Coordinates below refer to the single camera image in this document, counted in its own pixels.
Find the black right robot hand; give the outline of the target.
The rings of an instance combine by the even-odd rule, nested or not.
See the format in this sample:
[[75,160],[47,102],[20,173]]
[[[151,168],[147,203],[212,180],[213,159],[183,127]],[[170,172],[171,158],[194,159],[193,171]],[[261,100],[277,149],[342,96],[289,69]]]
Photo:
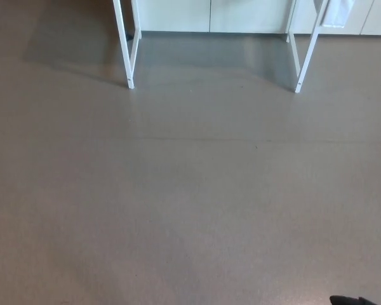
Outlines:
[[347,297],[343,295],[331,295],[331,305],[377,305],[364,297]]

